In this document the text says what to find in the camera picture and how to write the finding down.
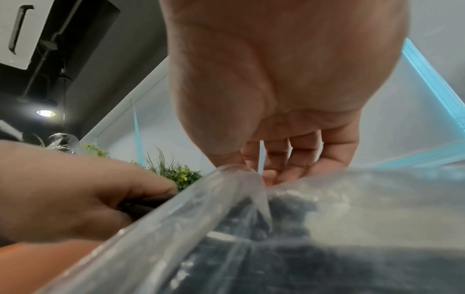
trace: clear plastic bag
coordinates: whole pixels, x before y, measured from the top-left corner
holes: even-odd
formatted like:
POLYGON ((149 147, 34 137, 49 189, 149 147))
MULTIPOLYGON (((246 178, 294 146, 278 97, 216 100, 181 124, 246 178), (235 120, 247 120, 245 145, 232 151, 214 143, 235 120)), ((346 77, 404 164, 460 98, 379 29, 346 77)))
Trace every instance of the clear plastic bag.
POLYGON ((350 170, 265 190, 215 171, 40 294, 455 294, 465 170, 350 170))

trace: hand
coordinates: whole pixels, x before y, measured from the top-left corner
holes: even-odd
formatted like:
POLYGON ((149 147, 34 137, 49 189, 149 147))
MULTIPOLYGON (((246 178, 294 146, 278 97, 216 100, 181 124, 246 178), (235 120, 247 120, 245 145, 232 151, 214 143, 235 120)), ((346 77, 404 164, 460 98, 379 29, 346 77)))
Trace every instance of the hand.
POLYGON ((361 109, 395 67, 408 28, 405 0, 161 4, 184 129, 215 166, 257 169, 263 140, 268 185, 349 165, 361 109))
POLYGON ((106 240, 131 224, 122 200, 176 193, 135 164, 0 141, 0 234, 15 241, 106 240))

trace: ceiling pipe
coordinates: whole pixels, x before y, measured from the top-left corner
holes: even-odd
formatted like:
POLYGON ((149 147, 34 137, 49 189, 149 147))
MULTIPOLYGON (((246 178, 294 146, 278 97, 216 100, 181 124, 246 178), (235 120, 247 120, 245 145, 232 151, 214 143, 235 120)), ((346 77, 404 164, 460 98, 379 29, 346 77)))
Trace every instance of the ceiling pipe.
MULTIPOLYGON (((52 35, 52 38, 50 39, 51 42, 54 42, 55 39, 64 33, 64 30, 66 29, 66 27, 68 27, 69 25, 69 22, 71 21, 71 19, 73 18, 74 14, 76 13, 76 11, 78 10, 79 6, 81 5, 82 3, 82 0, 77 0, 76 3, 74 4, 73 6, 73 9, 71 9, 71 12, 68 14, 68 17, 66 18, 66 20, 63 22, 62 24, 62 27, 60 28, 59 31, 53 33, 52 35)), ((35 68, 34 70, 34 73, 32 74, 31 78, 29 79, 29 82, 28 82, 28 85, 26 87, 26 89, 24 90, 24 93, 23 93, 23 97, 27 96, 27 94, 29 93, 29 90, 31 89, 31 86, 32 86, 32 83, 34 83, 34 80, 35 78, 37 77, 37 75, 39 74, 39 71, 40 69, 42 68, 42 65, 44 64, 44 61, 47 59, 47 55, 49 54, 49 52, 51 51, 50 48, 46 48, 45 50, 45 53, 42 55, 41 59, 40 59, 40 62, 39 64, 37 65, 37 67, 35 68)))

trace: ceiling light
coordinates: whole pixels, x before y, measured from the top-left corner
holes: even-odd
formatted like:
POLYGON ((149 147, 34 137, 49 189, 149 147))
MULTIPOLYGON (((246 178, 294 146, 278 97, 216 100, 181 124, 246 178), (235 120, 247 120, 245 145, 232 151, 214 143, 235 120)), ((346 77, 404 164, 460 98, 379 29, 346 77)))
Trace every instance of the ceiling light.
POLYGON ((53 111, 50 111, 50 110, 39 110, 39 111, 37 111, 37 114, 45 116, 45 117, 55 116, 55 113, 53 111))

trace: blue edge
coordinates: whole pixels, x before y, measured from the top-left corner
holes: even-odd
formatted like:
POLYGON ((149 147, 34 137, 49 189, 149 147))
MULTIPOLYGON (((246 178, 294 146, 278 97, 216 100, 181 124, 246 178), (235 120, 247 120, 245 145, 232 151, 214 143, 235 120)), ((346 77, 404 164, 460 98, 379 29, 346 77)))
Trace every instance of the blue edge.
MULTIPOLYGON (((410 64, 418 72, 425 84, 434 93, 436 98, 441 102, 444 109, 449 113, 458 127, 465 132, 465 104, 448 83, 441 77, 435 68, 428 62, 418 48, 410 39, 407 39, 402 54, 410 64)), ((133 106, 134 126, 136 129, 136 146, 139 163, 144 164, 144 156, 142 154, 142 143, 139 136, 139 127, 137 123, 137 115, 133 106)), ((264 146, 260 146, 260 164, 259 172, 263 172, 264 165, 264 146)), ((465 160, 465 141, 453 146, 423 152, 417 155, 405 157, 399 160, 394 160, 388 163, 379 165, 380 168, 401 168, 401 167, 434 167, 445 165, 452 162, 465 160)))

